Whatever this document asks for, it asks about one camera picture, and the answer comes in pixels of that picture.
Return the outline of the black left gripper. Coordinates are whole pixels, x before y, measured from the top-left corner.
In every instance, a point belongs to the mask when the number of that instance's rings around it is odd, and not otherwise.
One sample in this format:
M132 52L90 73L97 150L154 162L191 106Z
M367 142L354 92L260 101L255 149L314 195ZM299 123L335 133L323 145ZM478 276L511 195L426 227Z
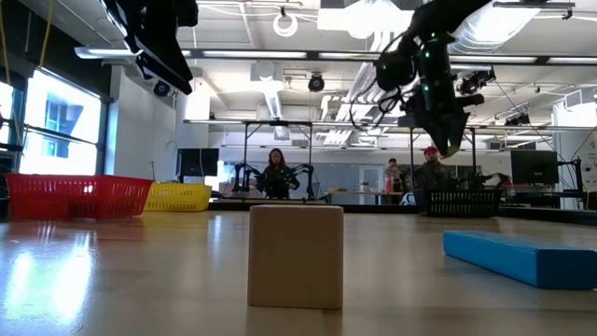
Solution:
M196 0L100 0L108 19L138 55L145 79L158 78L185 95L192 93L193 75L177 42L179 27L198 24Z

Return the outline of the black plastic basket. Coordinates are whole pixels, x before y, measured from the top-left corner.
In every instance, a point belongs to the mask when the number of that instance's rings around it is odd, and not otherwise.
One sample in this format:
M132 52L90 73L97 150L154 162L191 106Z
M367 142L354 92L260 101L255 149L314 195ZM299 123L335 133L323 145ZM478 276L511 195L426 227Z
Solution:
M495 217L501 190L417 189L414 191L419 213L428 217Z

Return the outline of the yellow plastic basket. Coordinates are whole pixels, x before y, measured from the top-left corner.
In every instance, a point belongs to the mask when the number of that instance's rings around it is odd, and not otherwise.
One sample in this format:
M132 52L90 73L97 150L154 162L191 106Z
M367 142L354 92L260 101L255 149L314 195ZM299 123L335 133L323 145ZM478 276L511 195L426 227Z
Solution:
M212 187L203 184L153 183L144 211L201 212L208 208Z

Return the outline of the long blue block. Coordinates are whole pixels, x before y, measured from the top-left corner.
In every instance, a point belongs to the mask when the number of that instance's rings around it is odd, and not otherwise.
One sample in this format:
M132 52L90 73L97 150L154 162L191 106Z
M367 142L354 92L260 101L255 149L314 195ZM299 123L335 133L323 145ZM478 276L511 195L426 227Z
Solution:
M487 231L445 231L450 257L533 287L597 289L597 251Z

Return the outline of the ceiling light bar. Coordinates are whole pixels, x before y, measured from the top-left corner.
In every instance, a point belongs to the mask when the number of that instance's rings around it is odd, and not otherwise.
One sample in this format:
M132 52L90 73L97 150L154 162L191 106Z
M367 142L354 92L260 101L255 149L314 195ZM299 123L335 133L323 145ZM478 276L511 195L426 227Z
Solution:
M139 55L127 49L98 49L88 47L74 48L76 56L80 59L131 59Z
M304 51L267 51L256 49L184 49L188 59L248 59L248 60L303 60L308 54Z
M534 63L536 57L533 56L496 56L496 55L451 55L450 61L452 63Z

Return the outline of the black monitor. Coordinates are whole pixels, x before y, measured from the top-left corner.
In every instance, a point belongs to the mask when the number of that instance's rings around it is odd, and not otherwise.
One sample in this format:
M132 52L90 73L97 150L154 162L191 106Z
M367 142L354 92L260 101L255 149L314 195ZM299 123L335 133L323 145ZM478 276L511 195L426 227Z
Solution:
M218 148L181 148L177 152L177 177L180 183L185 178L217 176Z
M554 185L559 182L558 157L554 151L512 150L510 165L514 184Z

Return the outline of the large window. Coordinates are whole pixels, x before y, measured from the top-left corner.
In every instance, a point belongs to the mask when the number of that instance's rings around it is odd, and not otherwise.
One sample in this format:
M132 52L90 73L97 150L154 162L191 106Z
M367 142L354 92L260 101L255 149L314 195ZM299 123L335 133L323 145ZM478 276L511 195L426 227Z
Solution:
M28 79L19 171L93 175L97 170L102 101L45 71Z

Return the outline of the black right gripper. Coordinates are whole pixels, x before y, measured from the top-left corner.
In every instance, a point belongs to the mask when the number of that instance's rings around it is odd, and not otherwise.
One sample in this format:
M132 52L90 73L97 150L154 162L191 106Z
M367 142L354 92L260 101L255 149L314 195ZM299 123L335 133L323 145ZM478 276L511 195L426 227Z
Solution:
M457 76L449 63L420 60L417 65L419 83L403 103L403 110L415 124L429 124L428 133L444 157L448 147L461 147L470 116L464 109L482 105L485 99L476 91L458 96L454 87Z

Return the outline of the black background station frame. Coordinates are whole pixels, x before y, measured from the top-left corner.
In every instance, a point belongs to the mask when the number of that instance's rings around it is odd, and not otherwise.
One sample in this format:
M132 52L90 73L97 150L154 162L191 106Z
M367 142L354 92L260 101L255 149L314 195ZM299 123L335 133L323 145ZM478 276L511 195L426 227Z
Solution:
M312 136L313 136L313 123L311 121L298 121L298 120L286 120L286 119L271 119L271 120L244 120L244 134L243 134L243 160L239 163L235 169L235 188L239 188L241 191L249 191L249 180L250 175L254 172L254 169L247 163L247 150L248 140L250 137L258 131L262 126L267 125L270 127L285 127L296 126L308 140L308 145L303 149L308 149L308 162L294 168L295 171L301 171L307 174L307 199L313 201L315 194L312 188L313 171L312 168Z

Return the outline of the black aluminium table frame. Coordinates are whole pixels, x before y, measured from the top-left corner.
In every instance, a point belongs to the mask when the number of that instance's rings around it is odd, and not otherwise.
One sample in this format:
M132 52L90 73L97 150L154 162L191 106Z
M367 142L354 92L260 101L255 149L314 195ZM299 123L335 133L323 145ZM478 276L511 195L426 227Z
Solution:
M254 205L314 205L323 206L324 202L297 200L248 200L217 199L208 203L210 211L248 211ZM499 205L444 205L433 204L429 209L416 205L370 205L340 204L348 214L395 214L423 215L428 217L451 218L490 218L509 217L535 221L559 222L597 227L596 211L577 211L531 207L507 207Z

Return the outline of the red plastic basket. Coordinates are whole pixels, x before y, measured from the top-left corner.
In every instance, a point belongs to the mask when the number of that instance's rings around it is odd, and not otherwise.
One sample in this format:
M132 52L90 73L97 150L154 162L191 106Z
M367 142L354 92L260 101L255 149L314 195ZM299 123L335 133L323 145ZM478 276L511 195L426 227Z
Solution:
M27 219L135 217L152 182L115 175L5 175L13 217Z

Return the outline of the person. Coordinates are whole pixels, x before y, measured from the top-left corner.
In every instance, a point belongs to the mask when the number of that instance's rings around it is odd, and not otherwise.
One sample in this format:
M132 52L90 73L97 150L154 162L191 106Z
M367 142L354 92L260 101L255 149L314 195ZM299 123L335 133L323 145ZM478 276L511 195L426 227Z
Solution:
M427 147L423 151L425 162L414 173L416 189L445 189L448 187L450 175L439 160L436 147Z
M257 189L269 199L288 199L289 191L299 186L295 173L285 163L283 152L279 148L272 149L268 166L257 178Z
M397 164L396 158L390 158L384 169L385 191L387 193L402 192L404 189L404 174Z

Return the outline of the wooden cube block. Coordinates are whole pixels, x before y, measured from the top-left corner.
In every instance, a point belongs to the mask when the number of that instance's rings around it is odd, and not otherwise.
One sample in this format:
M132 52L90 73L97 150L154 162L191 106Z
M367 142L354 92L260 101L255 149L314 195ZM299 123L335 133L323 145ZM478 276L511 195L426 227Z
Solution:
M343 305L343 209L264 204L250 209L247 303L338 310Z

